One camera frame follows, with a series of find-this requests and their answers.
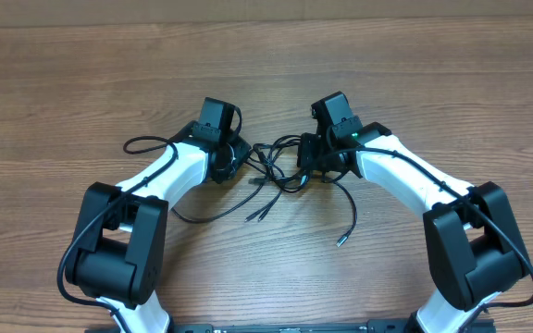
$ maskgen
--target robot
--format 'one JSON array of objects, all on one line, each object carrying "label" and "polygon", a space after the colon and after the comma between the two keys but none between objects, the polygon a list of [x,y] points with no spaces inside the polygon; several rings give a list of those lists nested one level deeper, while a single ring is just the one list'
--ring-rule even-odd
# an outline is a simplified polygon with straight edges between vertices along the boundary
[{"label": "robot", "polygon": [[[140,174],[116,186],[96,182],[85,192],[73,241],[57,272],[61,294],[71,302],[106,308],[118,324],[109,331],[133,333],[490,333],[496,328],[491,320],[476,320],[480,312],[493,306],[533,303],[533,295],[524,302],[492,302],[521,278],[530,275],[533,280],[526,246],[499,186],[492,182],[474,186],[450,177],[407,150],[383,125],[363,126],[342,92],[312,104],[311,111],[317,129],[301,135],[300,171],[272,181],[280,187],[291,181],[302,186],[314,171],[350,171],[383,187],[421,216],[429,271],[437,289],[409,318],[292,328],[180,327],[173,323],[155,293],[167,212],[206,179],[217,183],[233,179],[253,150],[239,135],[240,109],[212,98],[205,98],[198,121],[154,147],[166,150]],[[230,128],[234,114],[240,117],[237,129]],[[125,144],[125,151],[131,142]],[[103,228],[130,232],[129,243],[103,237]],[[484,234],[468,241],[465,231],[469,228],[484,228]],[[341,237],[337,245],[347,238]],[[69,295],[63,278],[95,301]]]}]

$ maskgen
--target white arm segment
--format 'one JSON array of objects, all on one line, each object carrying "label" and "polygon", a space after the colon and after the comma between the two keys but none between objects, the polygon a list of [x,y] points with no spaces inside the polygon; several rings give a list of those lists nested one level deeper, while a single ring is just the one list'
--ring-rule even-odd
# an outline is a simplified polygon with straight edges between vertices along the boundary
[{"label": "white arm segment", "polygon": [[[174,145],[178,149],[179,157],[174,161],[174,164],[155,179],[152,179],[146,187],[142,187],[133,193],[141,197],[154,195],[159,199],[166,200],[168,209],[171,209],[188,190],[205,180],[209,160],[208,153],[198,147],[186,143],[175,143]],[[166,151],[139,175],[121,181],[117,186],[121,187],[123,191],[129,189],[165,165],[173,154],[172,148],[168,146]],[[120,229],[132,232],[131,225],[121,224]],[[126,308],[122,302],[106,297],[100,297],[97,300],[116,307],[132,333],[167,332],[170,317],[162,309],[155,291],[145,304],[137,305],[134,310]]]},{"label": "white arm segment", "polygon": [[[468,188],[472,186],[466,181],[455,179],[437,170],[406,149],[394,135],[381,136],[366,143],[366,147],[397,151],[406,155],[462,195],[468,194]],[[389,191],[419,218],[422,218],[433,204],[448,204],[455,200],[448,192],[441,191],[437,184],[414,166],[398,157],[388,154],[358,152],[357,165],[367,180],[377,183]],[[466,224],[464,228],[468,229],[470,225]],[[479,304],[490,302],[498,295],[499,292],[496,292]],[[435,290],[428,302],[416,313],[416,320],[427,333],[457,332],[474,310],[465,312],[455,309],[441,296],[438,290]]]}]

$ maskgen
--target table surface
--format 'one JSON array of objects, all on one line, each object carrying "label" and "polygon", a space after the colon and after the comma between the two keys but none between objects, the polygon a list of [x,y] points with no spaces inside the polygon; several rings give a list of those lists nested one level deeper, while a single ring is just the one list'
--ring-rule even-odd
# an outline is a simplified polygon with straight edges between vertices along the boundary
[{"label": "table surface", "polygon": [[[411,18],[0,30],[0,331],[80,332],[111,323],[56,290],[81,199],[159,153],[125,155],[137,135],[170,136],[206,96],[238,105],[242,136],[314,132],[309,105],[336,91],[430,164],[511,201],[533,262],[533,18]],[[294,152],[281,157],[293,170]],[[224,211],[254,190],[244,168],[177,205]],[[434,290],[418,216],[375,184],[310,184],[262,222],[276,190],[212,224],[170,215],[160,302],[177,323],[300,324],[406,317]],[[125,239],[125,235],[114,237]],[[502,296],[525,299],[529,278]],[[533,331],[533,306],[494,310]]]}]

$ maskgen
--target wooden table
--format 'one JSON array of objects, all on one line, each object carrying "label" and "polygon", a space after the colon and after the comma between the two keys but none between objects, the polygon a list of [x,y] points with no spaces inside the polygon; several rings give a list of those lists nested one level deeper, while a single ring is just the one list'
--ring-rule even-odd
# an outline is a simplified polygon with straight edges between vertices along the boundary
[{"label": "wooden table", "polygon": [[[82,195],[158,154],[212,96],[238,105],[242,136],[314,132],[309,105],[347,94],[432,165],[505,188],[533,262],[533,18],[417,18],[0,30],[0,332],[80,332],[110,323],[56,290]],[[282,159],[291,164],[294,152]],[[245,168],[178,204],[210,216],[254,190]],[[244,223],[276,193],[206,226],[168,219],[161,303],[177,323],[363,322],[406,317],[434,289],[422,223],[355,176],[351,223],[339,189],[315,181]],[[521,300],[529,278],[502,296]],[[502,331],[533,331],[533,306],[494,310]]]}]

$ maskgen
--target brown tabletop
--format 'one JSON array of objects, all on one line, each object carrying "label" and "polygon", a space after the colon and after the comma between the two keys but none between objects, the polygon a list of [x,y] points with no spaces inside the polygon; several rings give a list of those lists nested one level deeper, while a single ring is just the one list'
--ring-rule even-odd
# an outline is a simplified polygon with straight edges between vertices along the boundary
[{"label": "brown tabletop", "polygon": [[[433,166],[501,185],[533,262],[533,18],[0,30],[0,332],[111,323],[101,309],[62,299],[55,275],[86,188],[130,178],[159,155],[126,155],[124,141],[172,135],[211,96],[241,108],[248,142],[272,142],[314,132],[309,105],[336,91],[364,123],[386,125]],[[293,151],[281,160],[293,170]],[[246,167],[177,207],[222,212],[254,190],[257,175]],[[273,186],[210,225],[170,215],[160,302],[177,323],[408,316],[435,288],[420,217],[375,184],[341,183],[359,222],[340,248],[350,205],[316,181],[260,223],[243,221]],[[530,293],[526,278],[502,299]],[[533,306],[490,316],[502,331],[533,331]]]}]

